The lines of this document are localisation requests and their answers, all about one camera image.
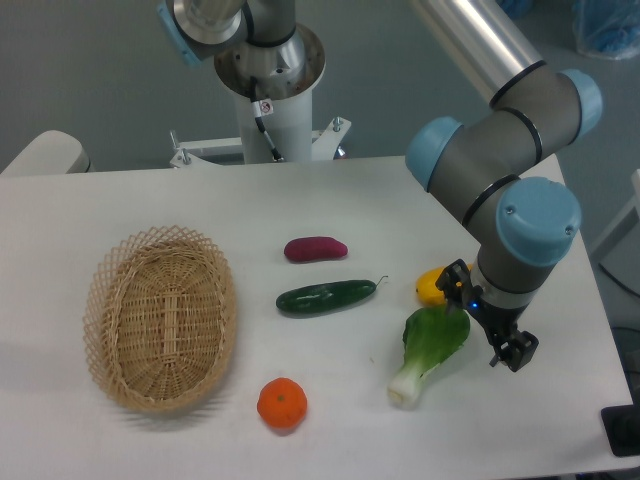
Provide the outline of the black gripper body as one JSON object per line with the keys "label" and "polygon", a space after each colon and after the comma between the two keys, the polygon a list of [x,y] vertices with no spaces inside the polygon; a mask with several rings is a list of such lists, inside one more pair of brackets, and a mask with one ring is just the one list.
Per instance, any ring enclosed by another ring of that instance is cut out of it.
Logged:
{"label": "black gripper body", "polygon": [[435,285],[444,295],[447,312],[465,310],[481,325],[495,350],[523,350],[525,336],[518,330],[517,320],[525,306],[494,294],[489,286],[473,280],[473,273],[461,259],[443,269]]}

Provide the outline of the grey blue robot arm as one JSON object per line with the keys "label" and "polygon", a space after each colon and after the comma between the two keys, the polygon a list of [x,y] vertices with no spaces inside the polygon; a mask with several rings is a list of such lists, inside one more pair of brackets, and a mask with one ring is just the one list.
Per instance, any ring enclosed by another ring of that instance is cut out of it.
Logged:
{"label": "grey blue robot arm", "polygon": [[[518,318],[581,224],[566,187],[527,173],[597,124],[602,96],[588,75],[552,71],[494,1],[415,8],[491,109],[468,127],[450,117],[429,122],[405,155],[418,183],[480,245],[472,266],[449,265],[437,286],[482,326],[494,361],[515,371],[538,345]],[[163,1],[157,13],[183,60],[213,59],[236,96],[246,163],[318,156],[310,94],[325,57],[293,2]]]}

